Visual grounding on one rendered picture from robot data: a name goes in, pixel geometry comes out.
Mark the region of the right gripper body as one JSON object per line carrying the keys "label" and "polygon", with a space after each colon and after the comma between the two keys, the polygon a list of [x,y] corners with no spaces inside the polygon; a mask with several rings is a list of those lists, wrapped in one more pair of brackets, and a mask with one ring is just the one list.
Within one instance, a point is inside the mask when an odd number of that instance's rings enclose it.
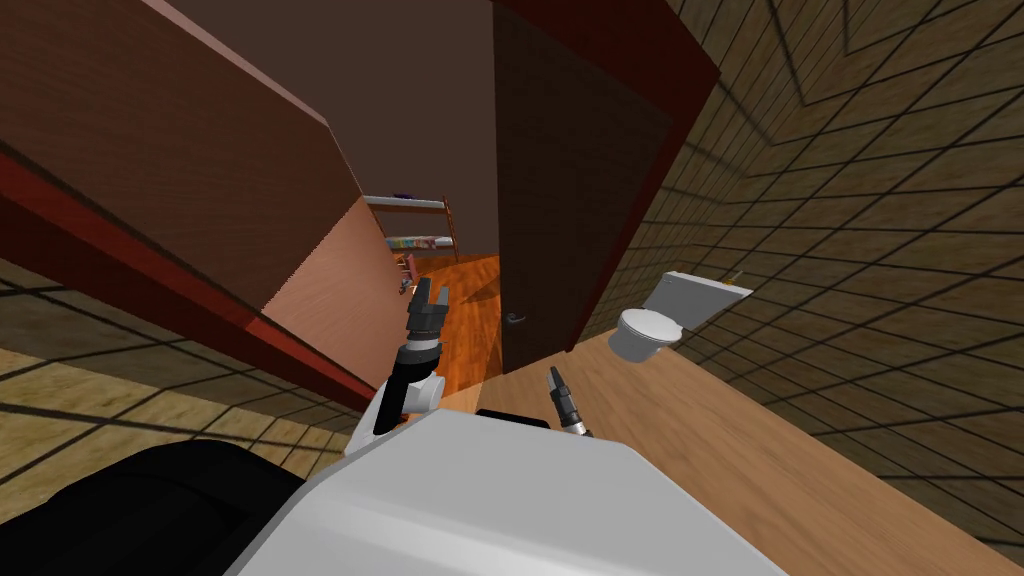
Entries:
{"label": "right gripper body", "polygon": [[561,426],[580,426],[582,424],[577,405],[567,386],[553,388],[551,399]]}

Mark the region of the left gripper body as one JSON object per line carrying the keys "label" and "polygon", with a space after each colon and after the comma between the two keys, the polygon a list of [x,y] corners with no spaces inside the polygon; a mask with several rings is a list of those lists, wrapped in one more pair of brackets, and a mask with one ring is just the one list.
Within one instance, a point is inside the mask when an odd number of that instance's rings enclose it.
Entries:
{"label": "left gripper body", "polygon": [[408,346],[437,346],[445,322],[445,305],[411,301],[408,306]]}

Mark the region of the wooden shelf with books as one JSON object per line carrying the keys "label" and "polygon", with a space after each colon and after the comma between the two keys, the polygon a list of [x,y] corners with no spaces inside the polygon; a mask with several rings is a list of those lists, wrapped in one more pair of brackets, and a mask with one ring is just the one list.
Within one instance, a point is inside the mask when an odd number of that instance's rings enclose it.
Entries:
{"label": "wooden shelf with books", "polygon": [[362,200],[393,254],[447,252],[456,263],[464,260],[445,196],[429,200],[365,195]]}

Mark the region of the white toilet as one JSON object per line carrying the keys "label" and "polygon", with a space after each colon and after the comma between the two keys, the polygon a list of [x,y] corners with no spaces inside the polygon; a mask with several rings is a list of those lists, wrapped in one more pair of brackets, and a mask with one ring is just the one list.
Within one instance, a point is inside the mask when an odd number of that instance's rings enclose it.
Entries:
{"label": "white toilet", "polygon": [[608,345],[618,358],[643,363],[752,293],[734,284],[667,272],[641,307],[620,314]]}

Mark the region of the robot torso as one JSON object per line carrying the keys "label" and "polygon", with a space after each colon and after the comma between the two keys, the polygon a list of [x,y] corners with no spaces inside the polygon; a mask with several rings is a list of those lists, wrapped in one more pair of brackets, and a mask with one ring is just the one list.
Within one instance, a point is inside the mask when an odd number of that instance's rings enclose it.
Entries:
{"label": "robot torso", "polygon": [[788,576],[632,448],[435,410],[292,496],[224,576]]}

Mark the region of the dark brown door leaf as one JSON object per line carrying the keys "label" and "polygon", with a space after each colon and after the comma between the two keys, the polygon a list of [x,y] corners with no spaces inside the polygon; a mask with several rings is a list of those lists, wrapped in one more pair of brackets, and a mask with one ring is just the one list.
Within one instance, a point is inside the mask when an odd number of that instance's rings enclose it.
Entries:
{"label": "dark brown door leaf", "polygon": [[719,71],[667,0],[493,0],[492,31],[511,373],[575,344]]}

